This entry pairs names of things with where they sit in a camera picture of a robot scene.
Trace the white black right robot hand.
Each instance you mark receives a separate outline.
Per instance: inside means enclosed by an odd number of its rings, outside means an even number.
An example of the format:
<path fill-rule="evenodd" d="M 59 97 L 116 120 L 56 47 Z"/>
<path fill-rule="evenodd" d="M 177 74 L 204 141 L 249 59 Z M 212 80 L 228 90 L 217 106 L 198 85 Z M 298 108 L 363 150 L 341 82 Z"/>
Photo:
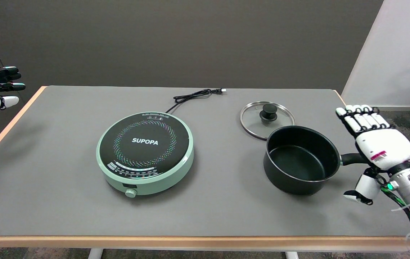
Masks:
<path fill-rule="evenodd" d="M 376 181 L 379 173 L 389 176 L 410 166 L 410 141 L 381 115 L 379 108 L 369 105 L 346 105 L 337 108 L 336 115 L 348 132 L 355 138 L 360 157 L 369 164 L 354 190 L 348 190 L 345 198 L 372 205 L 380 192 Z"/>

